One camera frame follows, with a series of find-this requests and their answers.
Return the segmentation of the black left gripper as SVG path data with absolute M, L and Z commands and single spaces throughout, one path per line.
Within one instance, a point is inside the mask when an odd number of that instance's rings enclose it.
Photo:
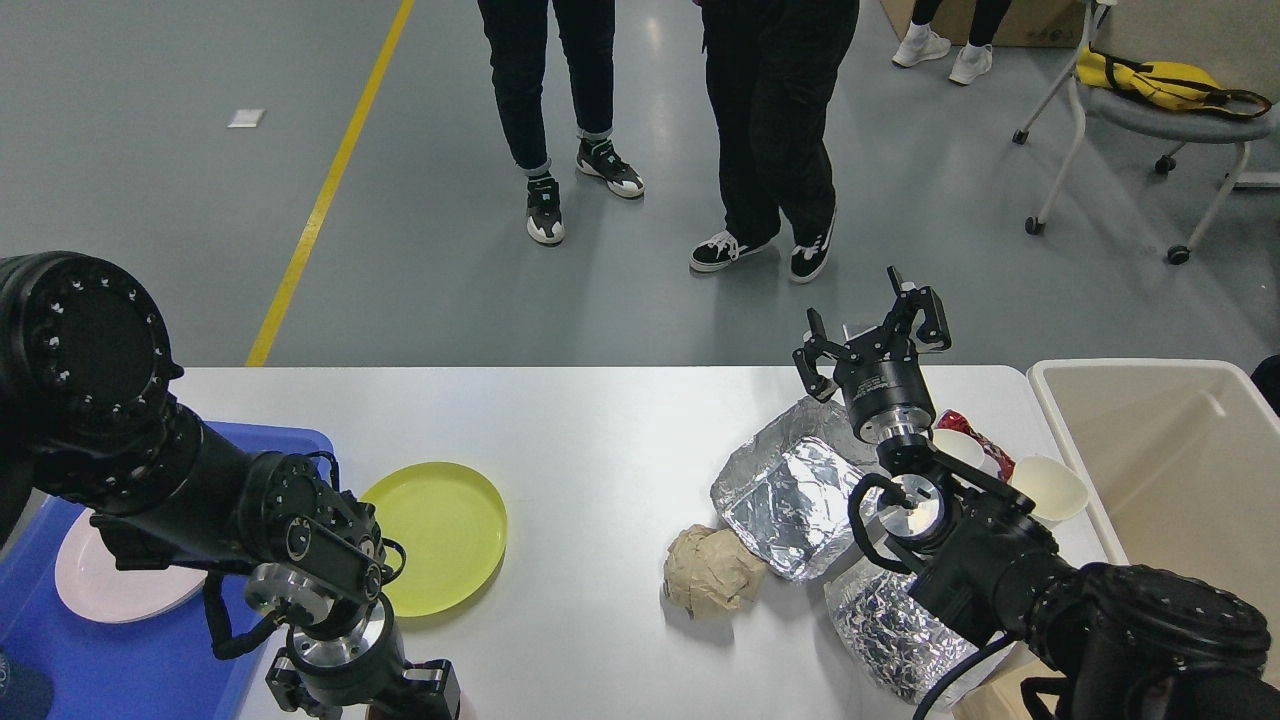
M 448 659 L 412 664 L 384 594 L 346 634 L 323 641 L 291 628 L 265 676 L 282 711 L 339 719 L 347 706 L 404 692 L 407 719 L 458 719 L 461 687 Z

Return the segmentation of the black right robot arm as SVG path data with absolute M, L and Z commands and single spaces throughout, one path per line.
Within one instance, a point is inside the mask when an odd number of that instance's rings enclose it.
M 1030 497 L 936 446 L 916 347 L 948 348 L 945 306 L 895 268 L 888 277 L 895 301 L 881 324 L 840 342 L 809 309 L 794 363 L 817 401 L 842 395 L 854 434 L 876 450 L 879 470 L 847 500 L 856 546 L 876 566 L 913 577 L 910 597 L 975 646 L 916 717 L 1021 642 L 1053 670 L 1020 684 L 1033 719 L 1275 719 L 1258 609 L 1164 569 L 1071 566 Z

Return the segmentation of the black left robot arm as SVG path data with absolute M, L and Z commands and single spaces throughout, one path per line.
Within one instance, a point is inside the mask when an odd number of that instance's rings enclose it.
M 3 532 L 32 489 L 91 510 L 123 571 L 204 571 L 212 652 L 279 628 L 266 683 L 287 712 L 457 719 L 445 659 L 404 656 L 387 587 L 403 553 L 334 454 L 243 451 L 170 391 L 163 315 L 120 266 L 82 252 L 3 260 Z

